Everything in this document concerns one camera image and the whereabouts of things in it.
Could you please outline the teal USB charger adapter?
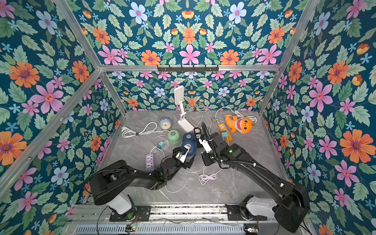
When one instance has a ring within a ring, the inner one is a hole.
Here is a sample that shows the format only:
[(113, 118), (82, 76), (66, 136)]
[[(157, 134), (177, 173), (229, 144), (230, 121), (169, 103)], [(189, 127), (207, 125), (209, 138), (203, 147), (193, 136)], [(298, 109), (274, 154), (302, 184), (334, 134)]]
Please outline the teal USB charger adapter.
[(229, 134), (227, 131), (222, 131), (221, 132), (221, 137), (224, 139), (224, 140), (227, 140), (229, 138)]

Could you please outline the dark blue meat grinder front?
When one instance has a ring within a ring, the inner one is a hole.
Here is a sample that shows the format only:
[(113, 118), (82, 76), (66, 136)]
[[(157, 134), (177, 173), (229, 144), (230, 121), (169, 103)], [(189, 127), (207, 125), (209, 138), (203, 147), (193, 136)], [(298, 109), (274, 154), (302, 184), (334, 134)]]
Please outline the dark blue meat grinder front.
[(184, 154), (186, 154), (186, 162), (189, 162), (193, 157), (196, 156), (197, 146), (195, 142), (185, 141), (182, 143), (181, 148), (185, 151)]

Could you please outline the dark blue meat grinder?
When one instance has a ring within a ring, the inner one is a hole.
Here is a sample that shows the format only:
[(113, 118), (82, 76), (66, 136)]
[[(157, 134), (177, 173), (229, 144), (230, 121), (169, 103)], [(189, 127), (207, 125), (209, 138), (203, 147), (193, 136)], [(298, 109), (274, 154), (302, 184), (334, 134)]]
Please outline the dark blue meat grinder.
[(185, 141), (182, 143), (181, 148), (185, 151), (184, 154), (186, 154), (186, 162), (189, 162), (193, 157), (196, 156), (197, 146), (195, 142)]
[(186, 134), (184, 134), (183, 138), (182, 138), (182, 142), (183, 143), (185, 143), (185, 142), (196, 143), (195, 135), (193, 133), (186, 133)]

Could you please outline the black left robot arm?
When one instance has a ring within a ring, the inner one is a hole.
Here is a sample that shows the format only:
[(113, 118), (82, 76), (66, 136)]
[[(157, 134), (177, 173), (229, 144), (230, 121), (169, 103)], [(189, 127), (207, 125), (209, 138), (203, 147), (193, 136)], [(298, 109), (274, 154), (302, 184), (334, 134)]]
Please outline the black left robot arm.
[(90, 194), (97, 206), (107, 205), (119, 215), (125, 215), (136, 208), (130, 196), (122, 195), (127, 187), (141, 187), (152, 191), (159, 190), (183, 167), (190, 145), (176, 148), (173, 155), (164, 158), (160, 165), (153, 171), (142, 171), (119, 160), (88, 178)]

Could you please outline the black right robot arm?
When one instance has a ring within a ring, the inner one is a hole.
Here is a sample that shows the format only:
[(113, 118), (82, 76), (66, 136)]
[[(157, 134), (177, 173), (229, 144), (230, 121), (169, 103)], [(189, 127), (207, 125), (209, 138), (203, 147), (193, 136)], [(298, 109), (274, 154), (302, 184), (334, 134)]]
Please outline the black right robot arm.
[(217, 162), (242, 172), (270, 198), (248, 195), (240, 203), (240, 214), (250, 220), (256, 216), (274, 218), (287, 231), (294, 233), (303, 224), (310, 210), (308, 191), (302, 184), (293, 184), (280, 178), (257, 162), (244, 148), (237, 144), (228, 145), (219, 133), (209, 133), (205, 123), (201, 124), (203, 134), (199, 142), (204, 147), (202, 159), (206, 166)]

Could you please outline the black power strip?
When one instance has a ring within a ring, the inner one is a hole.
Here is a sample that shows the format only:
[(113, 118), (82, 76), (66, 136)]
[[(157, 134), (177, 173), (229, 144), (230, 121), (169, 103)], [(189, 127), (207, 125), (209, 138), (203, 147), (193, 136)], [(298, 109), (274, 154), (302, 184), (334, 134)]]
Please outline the black power strip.
[(201, 129), (199, 127), (194, 128), (194, 135), (195, 135), (197, 148), (203, 147), (202, 143), (200, 142), (201, 134), (202, 134)]

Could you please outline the orange power strip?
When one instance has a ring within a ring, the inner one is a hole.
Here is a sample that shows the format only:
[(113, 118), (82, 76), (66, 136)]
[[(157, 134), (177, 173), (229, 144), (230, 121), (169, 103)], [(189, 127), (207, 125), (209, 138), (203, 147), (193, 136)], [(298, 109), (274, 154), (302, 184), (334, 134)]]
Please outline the orange power strip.
[(230, 135), (230, 132), (228, 131), (226, 125), (224, 123), (220, 123), (218, 125), (218, 129), (219, 129), (219, 132), (220, 132), (220, 135), (222, 137), (222, 139), (227, 143), (229, 144), (230, 142), (232, 142), (232, 137)]

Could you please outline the light teal charger adapter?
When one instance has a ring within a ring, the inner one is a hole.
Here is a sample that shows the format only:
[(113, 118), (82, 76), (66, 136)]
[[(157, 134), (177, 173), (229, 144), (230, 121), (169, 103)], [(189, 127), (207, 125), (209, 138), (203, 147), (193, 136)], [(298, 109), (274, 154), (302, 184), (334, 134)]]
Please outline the light teal charger adapter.
[(157, 147), (158, 147), (159, 149), (163, 149), (164, 146), (165, 146), (165, 143), (164, 143), (163, 141), (161, 141), (161, 142), (159, 142), (159, 143), (157, 144)]

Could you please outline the purple power strip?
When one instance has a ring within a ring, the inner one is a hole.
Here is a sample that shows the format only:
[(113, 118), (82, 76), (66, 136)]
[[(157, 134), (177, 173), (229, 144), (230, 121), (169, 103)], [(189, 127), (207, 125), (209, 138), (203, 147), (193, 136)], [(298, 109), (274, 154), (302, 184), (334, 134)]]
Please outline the purple power strip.
[(146, 155), (146, 171), (151, 172), (155, 169), (154, 154), (150, 153)]

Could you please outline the orange shark plush toy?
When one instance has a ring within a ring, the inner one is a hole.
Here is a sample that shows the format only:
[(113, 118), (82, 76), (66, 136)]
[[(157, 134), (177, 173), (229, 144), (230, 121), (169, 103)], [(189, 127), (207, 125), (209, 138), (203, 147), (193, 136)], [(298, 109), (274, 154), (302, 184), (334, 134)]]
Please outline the orange shark plush toy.
[(237, 118), (232, 115), (225, 115), (224, 117), (231, 133), (239, 132), (241, 134), (247, 134), (253, 129), (253, 122), (247, 117)]

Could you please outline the round blue alarm clock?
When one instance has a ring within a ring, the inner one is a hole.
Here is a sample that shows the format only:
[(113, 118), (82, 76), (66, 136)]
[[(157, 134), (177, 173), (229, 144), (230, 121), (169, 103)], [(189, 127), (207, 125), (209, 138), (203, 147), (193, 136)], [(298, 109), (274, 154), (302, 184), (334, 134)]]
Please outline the round blue alarm clock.
[(162, 118), (159, 122), (159, 127), (162, 130), (169, 130), (171, 128), (171, 120), (169, 118)]

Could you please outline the white folding desk lamp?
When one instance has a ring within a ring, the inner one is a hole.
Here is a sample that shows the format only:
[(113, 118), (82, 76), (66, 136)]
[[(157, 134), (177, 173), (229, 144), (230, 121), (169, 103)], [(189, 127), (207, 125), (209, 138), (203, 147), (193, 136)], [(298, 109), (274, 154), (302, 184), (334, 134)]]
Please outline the white folding desk lamp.
[(194, 130), (194, 127), (185, 118), (187, 112), (184, 109), (184, 101), (185, 101), (184, 91), (185, 91), (184, 86), (178, 86), (177, 88), (174, 89), (174, 103), (175, 105), (179, 106), (179, 109), (180, 109), (180, 118), (178, 120), (178, 124), (186, 133), (188, 133), (188, 132), (192, 132)]

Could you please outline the green cordless meat grinder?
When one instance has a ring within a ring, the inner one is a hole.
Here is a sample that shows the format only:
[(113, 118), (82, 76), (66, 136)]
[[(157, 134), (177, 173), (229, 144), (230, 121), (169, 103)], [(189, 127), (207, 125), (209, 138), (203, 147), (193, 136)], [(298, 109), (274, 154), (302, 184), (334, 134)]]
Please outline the green cordless meat grinder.
[(170, 144), (179, 144), (182, 140), (181, 134), (177, 130), (170, 130), (167, 134), (167, 141)]

